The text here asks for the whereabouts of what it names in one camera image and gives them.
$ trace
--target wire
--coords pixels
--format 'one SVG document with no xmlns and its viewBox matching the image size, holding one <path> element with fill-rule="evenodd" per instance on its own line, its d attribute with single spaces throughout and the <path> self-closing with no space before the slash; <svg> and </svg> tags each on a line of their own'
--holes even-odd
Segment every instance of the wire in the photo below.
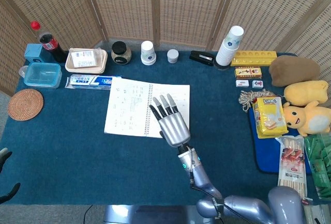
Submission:
<svg viewBox="0 0 331 224">
<path fill-rule="evenodd" d="M 215 199 L 215 197 L 212 196 L 212 195 L 211 195 L 210 193 L 208 193 L 207 191 L 205 191 L 205 190 L 203 190 L 203 189 L 200 189 L 200 188 L 197 188 L 195 185 L 191 185 L 191 189 L 194 189 L 194 190 L 201 191 L 201 192 L 205 193 L 206 195 L 208 195 L 209 197 L 211 197 L 211 198 L 213 199 L 213 203 L 214 203 L 214 199 Z M 214 205 L 214 208 L 215 208 L 215 210 L 216 210 L 216 213 L 219 214 L 216 205 L 215 205 L 215 204 L 213 204 L 213 205 Z M 232 209 L 231 207 L 229 207 L 229 206 L 227 206 L 227 205 L 225 205 L 225 204 L 221 204 L 221 206 L 226 207 L 229 211 L 231 211 L 233 214 L 235 214 L 235 215 L 238 216 L 239 218 L 243 219 L 244 221 L 246 221 L 246 222 L 249 223 L 249 224 L 252 224 L 248 219 L 246 219 L 244 216 L 242 216 L 241 214 L 239 214 L 236 210 Z"/>
<path fill-rule="evenodd" d="M 186 146 L 186 147 L 190 151 L 190 160 L 191 160 L 190 172 L 193 172 L 193 155 L 192 155 L 192 149 L 189 146 Z"/>
<path fill-rule="evenodd" d="M 230 208 L 229 206 L 225 205 L 225 204 L 222 204 L 222 206 L 226 207 L 228 210 L 230 210 L 233 214 L 235 214 L 236 216 L 240 217 L 241 219 L 243 219 L 245 222 L 247 223 L 250 223 L 250 224 L 253 224 L 251 223 L 248 219 L 246 219 L 244 216 L 242 216 L 241 214 L 239 214 L 236 210 Z"/>
<path fill-rule="evenodd" d="M 85 218 L 86 218 L 86 214 L 87 212 L 90 210 L 90 208 L 93 206 L 93 204 L 85 211 L 85 214 L 84 214 L 84 220 L 83 220 L 83 224 L 85 224 Z"/>
</svg>

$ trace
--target stuffed animal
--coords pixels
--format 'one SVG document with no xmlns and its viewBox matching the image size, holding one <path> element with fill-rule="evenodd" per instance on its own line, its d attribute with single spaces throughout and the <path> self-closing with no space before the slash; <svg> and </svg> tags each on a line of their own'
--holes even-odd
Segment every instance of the stuffed animal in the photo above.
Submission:
<svg viewBox="0 0 331 224">
<path fill-rule="evenodd" d="M 314 100 L 325 103 L 328 87 L 328 83 L 322 80 L 294 83 L 285 88 L 284 95 L 286 101 L 295 106 L 305 106 Z"/>
<path fill-rule="evenodd" d="M 317 80 L 320 66 L 309 58 L 283 55 L 270 64 L 269 73 L 273 79 L 272 85 L 283 87 L 292 83 Z"/>
<path fill-rule="evenodd" d="M 304 108 L 283 105 L 287 126 L 298 129 L 302 136 L 314 135 L 320 132 L 330 132 L 331 109 L 317 107 L 318 101 L 308 103 Z"/>
</svg>

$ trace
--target open notebook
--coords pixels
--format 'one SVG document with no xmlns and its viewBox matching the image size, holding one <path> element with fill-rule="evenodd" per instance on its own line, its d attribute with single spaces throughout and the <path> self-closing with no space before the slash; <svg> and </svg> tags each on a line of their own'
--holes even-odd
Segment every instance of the open notebook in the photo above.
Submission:
<svg viewBox="0 0 331 224">
<path fill-rule="evenodd" d="M 161 138 L 160 126 L 149 109 L 153 97 L 170 94 L 189 127 L 190 85 L 146 83 L 113 78 L 109 95 L 105 133 Z"/>
</svg>

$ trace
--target blue mat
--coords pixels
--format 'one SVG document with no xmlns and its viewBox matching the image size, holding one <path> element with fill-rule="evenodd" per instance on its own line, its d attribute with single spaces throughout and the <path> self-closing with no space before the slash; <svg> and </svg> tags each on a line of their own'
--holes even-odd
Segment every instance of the blue mat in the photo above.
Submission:
<svg viewBox="0 0 331 224">
<path fill-rule="evenodd" d="M 249 121 L 252 128 L 254 145 L 255 145 L 255 156 L 257 158 L 257 164 L 261 171 L 263 172 L 273 172 L 278 173 L 279 170 L 279 152 L 280 144 L 279 142 L 272 139 L 259 139 L 254 119 L 253 109 L 249 109 Z M 299 135 L 296 129 L 289 128 L 289 132 L 286 135 Z M 306 173 L 311 174 L 308 159 L 305 160 Z"/>
<path fill-rule="evenodd" d="M 277 174 L 261 173 L 254 158 L 248 115 L 242 111 L 234 68 L 216 68 L 180 52 L 169 64 L 166 52 L 145 66 L 133 52 L 128 65 L 114 64 L 109 55 L 106 75 L 153 83 L 190 84 L 190 144 L 223 196 L 267 199 Z M 262 69 L 271 91 L 267 67 Z M 0 174 L 0 194 L 22 184 L 11 204 L 146 204 L 193 205 L 202 193 L 190 190 L 177 150 L 165 140 L 103 133 L 109 91 L 38 88 L 42 111 L 32 120 L 8 119 L 1 147 L 13 152 Z M 17 90 L 27 88 L 23 81 Z M 316 198 L 311 176 L 309 196 Z"/>
</svg>

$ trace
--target rattan coaster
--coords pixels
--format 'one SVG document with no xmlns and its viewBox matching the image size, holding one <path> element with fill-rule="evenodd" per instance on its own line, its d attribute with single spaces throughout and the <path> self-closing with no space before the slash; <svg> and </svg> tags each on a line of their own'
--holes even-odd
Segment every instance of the rattan coaster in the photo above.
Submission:
<svg viewBox="0 0 331 224">
<path fill-rule="evenodd" d="M 16 121 L 27 121 L 35 117 L 43 107 L 42 94 L 35 89 L 18 91 L 8 105 L 8 114 Z"/>
</svg>

